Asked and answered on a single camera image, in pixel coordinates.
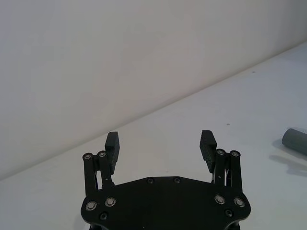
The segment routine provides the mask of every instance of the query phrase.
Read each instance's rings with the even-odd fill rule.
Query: gray plastic tube
[[[295,129],[288,129],[282,140],[283,145],[307,156],[307,134]]]

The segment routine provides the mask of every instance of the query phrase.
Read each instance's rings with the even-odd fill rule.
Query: white table
[[[210,181],[199,141],[241,152],[243,190],[252,212],[242,230],[307,226],[307,157],[284,148],[289,127],[307,129],[307,43],[119,128],[116,184],[178,175]],[[0,182],[0,229],[87,230],[82,155],[106,135]]]

